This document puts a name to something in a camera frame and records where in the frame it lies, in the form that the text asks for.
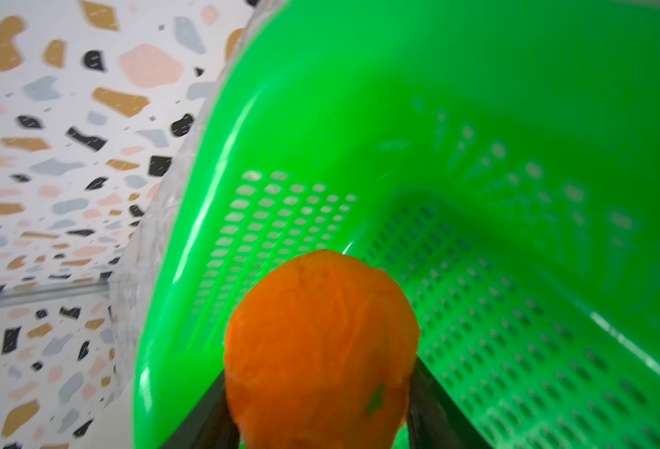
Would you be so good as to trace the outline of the large orange fruit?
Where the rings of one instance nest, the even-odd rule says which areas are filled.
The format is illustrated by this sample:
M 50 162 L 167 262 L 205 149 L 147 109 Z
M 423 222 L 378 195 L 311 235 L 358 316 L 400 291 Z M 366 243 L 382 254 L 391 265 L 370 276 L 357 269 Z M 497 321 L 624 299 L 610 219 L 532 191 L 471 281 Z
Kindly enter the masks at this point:
M 420 328 L 386 272 L 330 250 L 247 293 L 224 339 L 230 413 L 249 448 L 390 448 L 410 407 Z

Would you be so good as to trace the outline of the green plastic basket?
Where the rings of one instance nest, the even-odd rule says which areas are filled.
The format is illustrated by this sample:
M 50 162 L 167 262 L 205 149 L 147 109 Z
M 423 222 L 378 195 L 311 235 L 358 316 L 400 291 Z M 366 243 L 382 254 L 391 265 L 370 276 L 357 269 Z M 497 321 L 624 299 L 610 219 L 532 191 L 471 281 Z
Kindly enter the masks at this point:
M 160 448 L 232 311 L 320 249 L 382 269 L 494 448 L 660 448 L 660 1 L 289 1 L 198 132 L 135 365 Z

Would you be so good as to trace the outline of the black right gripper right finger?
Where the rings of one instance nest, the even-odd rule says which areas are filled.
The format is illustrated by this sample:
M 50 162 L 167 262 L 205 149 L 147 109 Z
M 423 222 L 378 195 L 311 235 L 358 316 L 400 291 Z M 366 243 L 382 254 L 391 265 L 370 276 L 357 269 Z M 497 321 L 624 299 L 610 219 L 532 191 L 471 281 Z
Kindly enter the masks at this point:
M 410 380 L 407 429 L 411 449 L 490 449 L 421 359 Z

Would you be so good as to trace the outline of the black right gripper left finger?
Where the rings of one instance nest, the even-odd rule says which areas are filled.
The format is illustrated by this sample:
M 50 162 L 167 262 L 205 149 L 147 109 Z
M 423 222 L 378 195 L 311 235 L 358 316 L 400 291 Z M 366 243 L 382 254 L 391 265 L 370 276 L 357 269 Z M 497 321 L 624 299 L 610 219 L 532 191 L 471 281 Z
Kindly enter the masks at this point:
M 240 432 L 228 407 L 224 375 L 218 375 L 161 449 L 240 449 Z

